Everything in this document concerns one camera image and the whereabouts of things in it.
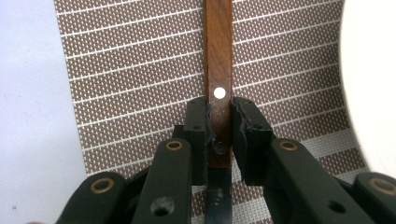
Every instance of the brown wooden handle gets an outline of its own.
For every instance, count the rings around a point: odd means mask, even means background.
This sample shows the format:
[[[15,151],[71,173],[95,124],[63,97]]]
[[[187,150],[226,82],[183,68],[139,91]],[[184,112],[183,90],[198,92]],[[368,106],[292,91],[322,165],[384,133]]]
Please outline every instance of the brown wooden handle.
[[[209,167],[232,166],[231,100],[233,98],[232,0],[204,1],[205,97],[211,104],[210,125],[217,136],[209,147]],[[216,93],[224,93],[220,98]],[[215,148],[224,153],[217,153]]]

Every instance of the placemat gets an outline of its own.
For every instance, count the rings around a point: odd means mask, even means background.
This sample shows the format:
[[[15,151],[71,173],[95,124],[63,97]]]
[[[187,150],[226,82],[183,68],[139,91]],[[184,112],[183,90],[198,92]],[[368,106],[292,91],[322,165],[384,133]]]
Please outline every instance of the placemat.
[[[131,176],[203,95],[202,0],[55,0],[87,175]],[[302,141],[332,174],[365,170],[341,93],[343,2],[233,1],[233,92],[280,137]],[[233,163],[233,222],[271,223],[262,188]],[[205,187],[192,188],[192,223]]]

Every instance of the white round rivet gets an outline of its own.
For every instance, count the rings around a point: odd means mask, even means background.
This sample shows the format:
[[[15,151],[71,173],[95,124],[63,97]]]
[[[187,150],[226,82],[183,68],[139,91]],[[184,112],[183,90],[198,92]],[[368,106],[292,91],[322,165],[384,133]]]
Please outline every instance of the white round rivet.
[[[214,93],[215,93],[215,97],[218,99],[222,99],[225,96],[225,90],[222,87],[217,87]]]

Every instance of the woven fabric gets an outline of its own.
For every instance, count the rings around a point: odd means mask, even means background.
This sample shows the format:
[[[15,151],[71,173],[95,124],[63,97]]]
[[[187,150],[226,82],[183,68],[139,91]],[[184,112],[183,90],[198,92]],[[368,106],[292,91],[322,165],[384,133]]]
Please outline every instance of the woven fabric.
[[[88,175],[131,176],[203,95],[202,0],[55,0]],[[302,141],[332,175],[364,171],[341,93],[342,1],[234,0],[233,92],[280,137]],[[205,188],[192,189],[192,223]],[[262,188],[233,163],[233,222],[270,223]]]

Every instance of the striped placemat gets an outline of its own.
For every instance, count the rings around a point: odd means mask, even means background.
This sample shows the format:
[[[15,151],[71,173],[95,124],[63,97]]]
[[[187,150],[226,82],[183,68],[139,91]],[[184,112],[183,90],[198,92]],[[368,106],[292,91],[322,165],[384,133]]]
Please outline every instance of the striped placemat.
[[[202,0],[55,0],[86,171],[131,176],[203,95]],[[341,93],[339,0],[234,0],[234,95],[333,175],[365,170]],[[233,222],[270,223],[262,188],[233,167]],[[192,223],[205,188],[193,187]]]

